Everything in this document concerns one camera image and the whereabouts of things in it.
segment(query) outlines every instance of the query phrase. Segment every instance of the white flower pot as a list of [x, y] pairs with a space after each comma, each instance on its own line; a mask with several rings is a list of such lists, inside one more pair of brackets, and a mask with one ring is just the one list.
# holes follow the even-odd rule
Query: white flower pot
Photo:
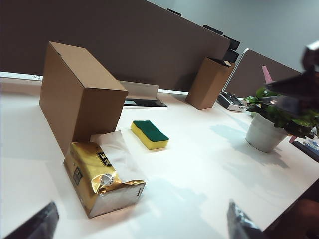
[[287, 136], [283, 128], [275, 128], [274, 123], [256, 113], [246, 134], [246, 141], [254, 148], [268, 153]]

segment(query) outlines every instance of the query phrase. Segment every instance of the gray wall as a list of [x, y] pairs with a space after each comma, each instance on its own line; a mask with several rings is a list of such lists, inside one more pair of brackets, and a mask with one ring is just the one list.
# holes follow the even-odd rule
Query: gray wall
[[304, 46], [319, 39], [319, 0], [148, 0], [198, 25], [207, 24], [301, 71]]

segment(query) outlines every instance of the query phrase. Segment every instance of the sponge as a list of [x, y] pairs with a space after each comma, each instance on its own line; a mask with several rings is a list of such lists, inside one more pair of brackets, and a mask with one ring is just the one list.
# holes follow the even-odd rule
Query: sponge
[[148, 149], [164, 148], [168, 138], [151, 121], [133, 121], [131, 130]]

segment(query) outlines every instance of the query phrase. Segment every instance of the tall cardboard box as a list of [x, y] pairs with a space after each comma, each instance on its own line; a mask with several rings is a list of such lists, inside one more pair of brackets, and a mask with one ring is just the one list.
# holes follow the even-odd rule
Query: tall cardboard box
[[49, 42], [40, 106], [64, 155], [71, 142], [115, 131], [127, 94], [85, 48]]
[[189, 90], [186, 101], [199, 110], [213, 106], [235, 64], [205, 57]]

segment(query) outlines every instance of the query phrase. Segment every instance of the gray divider panel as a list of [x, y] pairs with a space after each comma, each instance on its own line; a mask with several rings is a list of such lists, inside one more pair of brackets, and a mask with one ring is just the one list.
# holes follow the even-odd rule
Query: gray divider panel
[[273, 59], [263, 56], [251, 49], [246, 49], [224, 90], [238, 97], [255, 95], [256, 90], [265, 84], [262, 66], [267, 66], [273, 81], [283, 80], [300, 74], [300, 72]]
[[48, 41], [87, 48], [118, 80], [188, 91], [230, 41], [145, 0], [5, 0], [1, 70], [42, 75]]

